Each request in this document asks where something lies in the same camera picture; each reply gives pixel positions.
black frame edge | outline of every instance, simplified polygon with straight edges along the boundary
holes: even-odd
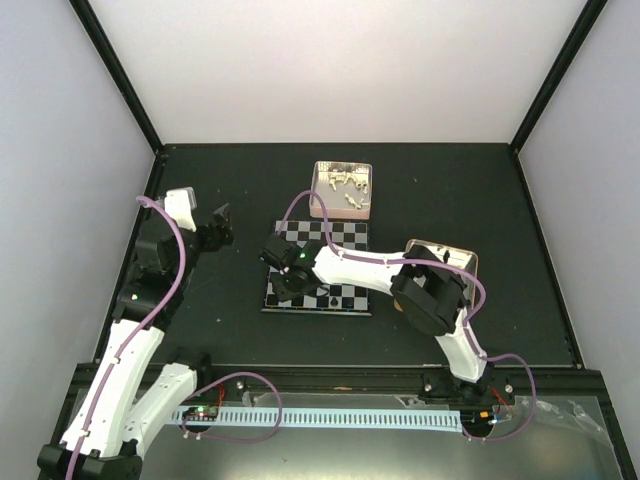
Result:
[[[547,73],[540,90],[538,90],[533,103],[529,107],[524,120],[511,141],[510,146],[516,153],[522,150],[529,135],[533,132],[549,100],[551,100],[556,88],[558,88],[558,85],[606,4],[607,0],[587,0],[582,12],[580,12],[580,16],[573,25],[569,36],[553,62],[549,73]]]
[[[558,299],[558,307],[560,308],[560,313],[562,314],[562,319],[564,321],[564,327],[567,332],[567,343],[568,348],[570,348],[571,353],[573,353],[575,357],[575,364],[578,368],[582,368],[584,365],[584,359],[582,357],[582,353],[580,352],[580,346],[578,345],[578,339],[573,330],[573,325],[571,324],[571,318],[569,316],[569,310],[567,310],[567,305],[564,303],[564,297],[562,296],[562,289],[560,288],[560,283],[558,282],[558,277],[556,276],[555,268],[553,267],[553,261],[551,260],[551,254],[549,253],[549,246],[547,245],[547,241],[544,238],[544,233],[542,232],[542,226],[540,225],[540,219],[538,218],[538,214],[536,212],[535,205],[533,203],[533,198],[531,197],[531,191],[529,190],[529,185],[527,184],[527,178],[524,174],[524,169],[522,168],[522,162],[520,162],[520,156],[512,151],[512,159],[513,163],[516,166],[516,171],[518,172],[518,177],[520,178],[520,183],[522,185],[522,190],[527,199],[527,204],[529,206],[529,212],[531,217],[533,218],[533,224],[536,229],[536,233],[538,235],[538,241],[542,247],[544,253],[544,261],[549,272],[549,277],[551,277],[551,283],[553,285],[553,290],[556,294],[556,298]]]
[[[162,150],[162,141],[142,106],[140,98],[138,98],[115,50],[111,46],[107,34],[103,30],[102,25],[100,25],[100,21],[93,11],[89,0],[69,0],[69,3],[71,3],[76,15],[82,22],[89,38],[91,38],[100,58],[102,58],[113,81],[116,83],[120,94],[129,106],[129,110],[131,110],[136,122],[138,122],[142,133],[146,137],[147,142],[149,142],[151,150],[156,154],[159,153]]]
[[[164,171],[164,167],[167,164],[167,159],[169,156],[164,153],[162,150],[160,153],[156,154],[156,158],[153,161],[153,166],[151,167],[151,172],[149,174],[149,179],[147,181],[147,186],[144,189],[144,195],[150,198],[155,198],[158,191],[158,186],[160,185],[160,179],[162,178],[162,173]],[[147,212],[143,208],[138,209],[138,215],[136,216],[135,223],[133,224],[133,229],[131,230],[131,237],[129,238],[129,243],[127,244],[127,249],[125,251],[122,266],[120,267],[120,271],[118,272],[118,278],[116,280],[115,287],[113,289],[113,293],[111,295],[111,301],[109,302],[109,308],[107,309],[107,317],[104,320],[104,324],[102,325],[102,330],[100,331],[100,336],[98,337],[98,344],[96,346],[96,350],[93,355],[94,361],[102,358],[102,355],[107,348],[107,342],[109,340],[109,328],[111,327],[112,318],[111,315],[116,306],[116,300],[118,298],[118,292],[122,287],[124,279],[127,274],[127,270],[129,269],[129,264],[131,262],[131,258],[133,255],[133,248],[136,241],[136,237],[138,236],[138,230],[140,229],[140,225],[142,224],[142,220],[147,215]]]

white backdrop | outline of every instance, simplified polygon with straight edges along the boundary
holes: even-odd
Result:
[[[585,0],[93,0],[163,142],[507,142]]]

white chess piece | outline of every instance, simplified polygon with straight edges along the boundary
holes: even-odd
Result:
[[[347,202],[349,202],[349,205],[353,205],[355,208],[357,208],[358,210],[360,210],[362,208],[362,205],[360,205],[358,202],[356,202],[356,199],[353,198],[351,195],[349,195],[348,193],[344,194],[344,198],[347,199]]]

wire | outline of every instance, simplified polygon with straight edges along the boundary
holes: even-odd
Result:
[[[482,283],[480,282],[480,280],[478,280],[474,275],[472,275],[471,273],[462,270],[460,268],[454,267],[452,265],[447,265],[445,263],[439,262],[439,261],[432,261],[432,260],[423,260],[423,259],[419,259],[419,258],[401,258],[401,259],[389,259],[389,260],[381,260],[381,259],[377,259],[377,258],[367,258],[367,257],[360,257],[357,255],[352,255],[350,253],[347,253],[346,250],[344,249],[340,249],[339,247],[337,247],[333,241],[331,240],[331,235],[329,234],[329,216],[327,214],[327,207],[324,204],[324,201],[322,200],[322,197],[320,197],[320,195],[318,195],[316,192],[314,192],[313,190],[305,190],[304,192],[300,192],[296,198],[293,199],[293,201],[291,202],[291,204],[289,205],[289,208],[287,208],[286,213],[284,214],[284,218],[282,219],[282,222],[280,222],[280,228],[278,229],[278,235],[282,232],[284,226],[286,225],[287,220],[289,219],[289,215],[291,215],[291,211],[293,210],[293,208],[296,206],[296,204],[300,201],[301,198],[310,195],[311,197],[315,198],[316,200],[318,200],[318,203],[320,204],[320,208],[322,209],[322,220],[324,222],[324,236],[325,239],[327,240],[327,246],[331,249],[331,251],[341,257],[341,258],[346,258],[347,260],[355,260],[358,262],[364,262],[364,263],[370,263],[370,264],[376,264],[376,265],[425,265],[428,267],[434,267],[434,268],[441,268],[443,270],[449,270],[450,272],[454,272],[457,273],[458,275],[466,278],[467,280],[469,280],[471,283],[473,283],[475,285],[475,287],[478,289],[479,292],[479,299],[478,302],[476,303],[476,305],[471,309],[471,311],[469,312],[469,314],[462,319],[462,328],[465,334],[465,337],[467,338],[467,340],[469,341],[469,345],[471,346],[471,349],[473,350],[473,353],[481,360],[487,361],[487,362],[493,362],[493,363],[497,363],[497,362],[501,362],[503,360],[506,359],[514,359],[517,360],[518,362],[520,362],[522,364],[522,366],[524,367],[525,371],[527,372],[527,376],[529,377],[529,382],[531,383],[531,399],[532,399],[532,406],[531,406],[531,411],[529,412],[529,415],[527,417],[527,419],[525,420],[525,422],[520,426],[520,428],[518,428],[517,430],[504,435],[502,437],[499,438],[480,438],[480,437],[474,437],[472,435],[470,435],[466,430],[463,429],[464,434],[469,438],[469,439],[473,439],[473,440],[482,440],[482,441],[490,441],[490,442],[496,442],[496,441],[500,441],[500,440],[507,440],[509,438],[513,438],[514,436],[516,436],[517,434],[519,434],[520,432],[522,432],[528,425],[529,423],[531,423],[531,420],[533,419],[534,413],[535,413],[535,408],[537,405],[537,391],[536,391],[536,383],[535,380],[533,378],[533,373],[531,372],[531,368],[529,367],[529,365],[527,364],[527,362],[524,361],[524,359],[522,357],[520,357],[519,355],[516,355],[515,353],[505,353],[503,355],[498,355],[496,357],[487,357],[486,354],[482,351],[482,349],[480,348],[480,346],[477,344],[477,340],[474,338],[473,334],[471,333],[470,329],[469,329],[469,322],[471,321],[471,319],[476,315],[476,313],[478,313],[478,311],[483,307],[486,297],[487,297],[487,291],[484,288],[484,285],[482,285]]]
[[[206,387],[201,388],[200,390],[194,392],[191,396],[189,396],[187,398],[187,400],[193,398],[193,397],[197,397],[198,395],[211,390],[213,387],[217,387],[218,385],[221,385],[222,383],[226,382],[227,380],[231,380],[232,378],[237,378],[237,377],[252,377],[252,378],[257,378],[258,380],[260,380],[261,382],[263,382],[267,387],[269,387],[271,389],[271,391],[273,392],[273,394],[276,396],[276,401],[278,402],[278,416],[276,417],[276,422],[273,425],[273,427],[271,428],[271,430],[269,430],[269,432],[265,433],[264,435],[260,436],[260,437],[255,437],[255,438],[235,438],[235,437],[226,437],[223,435],[209,435],[209,434],[205,434],[205,433],[193,433],[190,432],[189,430],[187,430],[187,420],[188,418],[185,418],[182,421],[182,431],[184,432],[185,436],[195,436],[198,438],[211,438],[214,440],[223,440],[225,442],[232,442],[232,443],[244,443],[244,444],[251,444],[251,443],[258,443],[258,442],[262,442],[264,440],[268,440],[269,438],[273,437],[275,435],[275,433],[278,431],[278,427],[280,426],[280,423],[282,422],[282,397],[280,396],[280,393],[278,392],[278,390],[276,389],[276,387],[273,385],[273,383],[271,383],[269,380],[267,380],[266,378],[264,378],[262,375],[259,375],[257,373],[252,373],[252,372],[237,372],[237,373],[231,373],[229,375],[226,375],[222,378],[219,378],[218,380],[216,380],[213,383],[210,383],[209,385],[207,385]]]
[[[180,255],[180,260],[178,263],[178,273],[176,274],[176,279],[171,285],[171,288],[167,291],[166,295],[162,298],[162,300],[158,302],[158,305],[156,305],[156,307],[153,310],[151,310],[151,312],[149,312],[149,314],[138,324],[138,326],[122,342],[122,344],[120,345],[120,348],[118,348],[118,350],[114,355],[114,358],[118,360],[120,359],[120,355],[122,355],[122,352],[124,351],[124,349],[127,348],[129,343],[131,343],[131,340],[133,340],[133,338],[138,334],[138,332],[140,332],[149,323],[153,321],[155,316],[165,307],[165,305],[169,302],[169,300],[171,300],[171,297],[173,297],[173,295],[176,293],[176,291],[178,290],[178,287],[180,286],[180,282],[182,281],[182,277],[184,276],[186,257],[187,257],[185,248],[184,248],[184,242],[182,240],[182,235],[180,235],[180,230],[178,230],[178,226],[175,224],[175,222],[169,216],[169,214],[165,212],[160,205],[158,205],[156,202],[154,202],[148,197],[139,196],[139,197],[136,197],[136,200],[142,205],[143,208],[153,208],[162,216],[162,218],[165,219],[165,221],[171,228],[171,231],[175,235],[176,240],[178,242],[178,252]],[[87,410],[87,415],[82,425],[82,430],[84,431],[89,430],[89,426],[91,425],[93,414],[95,413],[96,407],[98,406],[100,396],[102,395],[104,387],[107,384],[107,381],[109,380],[109,377],[111,376],[111,372],[113,372],[114,367],[115,367],[115,364],[113,363],[109,364],[109,366],[104,372],[104,375],[102,376],[102,379],[100,379],[100,383],[98,383],[98,387],[96,388],[96,393],[91,399],[91,403],[89,404],[89,408]],[[73,471],[75,469],[76,463],[78,462],[78,457],[80,456],[80,450],[82,449],[82,444],[84,443],[84,439],[85,437],[81,436],[76,442],[76,447],[73,449],[73,453],[71,454],[71,458],[69,459],[69,466],[67,467],[67,473],[64,477],[65,480],[72,480],[73,478]]]
[[[164,211],[164,209],[160,205],[158,205],[152,199],[150,199],[148,197],[145,197],[145,196],[139,196],[139,197],[136,197],[136,200],[142,205],[143,208],[153,208],[154,210],[156,210],[162,216],[162,218],[164,218],[164,220],[167,222],[167,224],[171,228],[171,231],[172,231],[173,235],[176,237],[176,242],[178,244],[178,253],[179,253],[178,272],[176,274],[175,280],[173,281],[173,284],[171,285],[171,288],[169,288],[169,290],[167,291],[165,296],[162,298],[162,300],[160,300],[160,302],[158,302],[156,307],[151,312],[149,312],[149,314],[138,324],[138,326],[122,342],[122,344],[120,345],[120,347],[118,348],[118,350],[114,354],[114,358],[118,359],[118,360],[120,358],[120,355],[122,355],[122,352],[127,348],[129,343],[131,343],[131,341],[138,334],[138,332],[140,332],[147,325],[149,325],[153,321],[153,319],[156,317],[156,315],[166,306],[166,304],[169,302],[169,300],[171,300],[173,295],[178,290],[178,288],[180,286],[180,283],[182,282],[182,278],[184,277],[184,271],[185,271],[185,267],[186,267],[187,255],[186,255],[186,251],[185,251],[184,241],[182,239],[182,235],[180,234],[180,230],[178,229],[178,226],[176,225],[174,220],[169,216],[169,214],[167,212]],[[109,377],[111,376],[111,373],[113,372],[114,367],[115,367],[114,363],[109,364],[109,366],[105,370],[104,375],[102,376],[102,379],[100,380],[100,383],[98,384],[98,387],[96,388],[96,393],[93,396],[93,398],[91,400],[91,403],[89,404],[89,408],[87,409],[87,415],[86,415],[85,421],[84,421],[84,423],[82,425],[82,430],[84,430],[84,431],[88,431],[89,430],[89,427],[91,425],[91,420],[93,419],[93,415],[94,415],[94,413],[96,411],[98,402],[99,402],[100,397],[101,397],[101,395],[102,395],[102,393],[104,391],[105,385],[107,384],[107,381],[109,380]],[[197,391],[191,397],[193,397],[195,395],[199,395],[199,394],[207,391],[210,388],[213,388],[213,387],[215,387],[217,385],[220,385],[225,380],[227,380],[229,378],[233,378],[235,376],[248,376],[248,377],[258,378],[258,379],[264,381],[269,386],[269,388],[271,388],[271,390],[274,391],[274,393],[276,395],[276,398],[278,400],[278,408],[279,408],[278,409],[278,419],[277,419],[276,425],[274,426],[273,430],[271,432],[269,432],[267,435],[264,435],[262,437],[258,437],[257,439],[253,439],[253,441],[242,441],[242,442],[239,442],[238,440],[241,440],[241,439],[218,437],[218,436],[211,436],[211,437],[212,438],[218,438],[220,440],[227,440],[227,441],[231,441],[231,442],[237,442],[237,443],[255,443],[255,442],[266,440],[267,438],[270,438],[271,436],[273,436],[273,434],[275,433],[276,429],[278,428],[278,426],[280,425],[280,422],[282,420],[282,400],[281,400],[280,395],[279,395],[278,391],[276,390],[276,388],[266,378],[264,378],[264,377],[262,377],[260,375],[257,375],[255,373],[250,373],[250,372],[241,372],[241,373],[238,373],[238,374],[227,375],[226,377],[223,377],[220,380],[217,380],[216,382],[213,382],[211,385],[208,385],[207,387]],[[222,398],[224,398],[224,390],[221,391],[221,399],[220,400],[222,400]],[[82,445],[84,444],[84,439],[85,439],[85,437],[81,436],[81,437],[78,438],[78,440],[76,442],[76,446],[73,449],[73,452],[71,453],[71,458],[69,459],[69,465],[67,467],[67,471],[66,471],[66,474],[65,474],[65,477],[64,477],[65,480],[72,480],[72,478],[73,478],[74,470],[75,470],[76,464],[78,462],[78,457],[80,456],[80,451],[82,449]]]

checkered board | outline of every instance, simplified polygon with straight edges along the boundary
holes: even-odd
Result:
[[[281,223],[280,220],[275,222],[274,231],[278,231]],[[369,231],[367,227],[364,222],[329,222],[329,232],[333,243],[353,250],[368,250]],[[322,221],[289,221],[280,235],[303,247],[307,240],[324,239],[324,223]],[[263,312],[371,315],[369,312],[369,290],[353,285],[323,285],[322,288],[317,289],[315,297],[305,295],[287,302],[278,302],[278,297],[276,297],[271,283],[271,273],[273,272],[277,272],[277,270],[269,268]]]

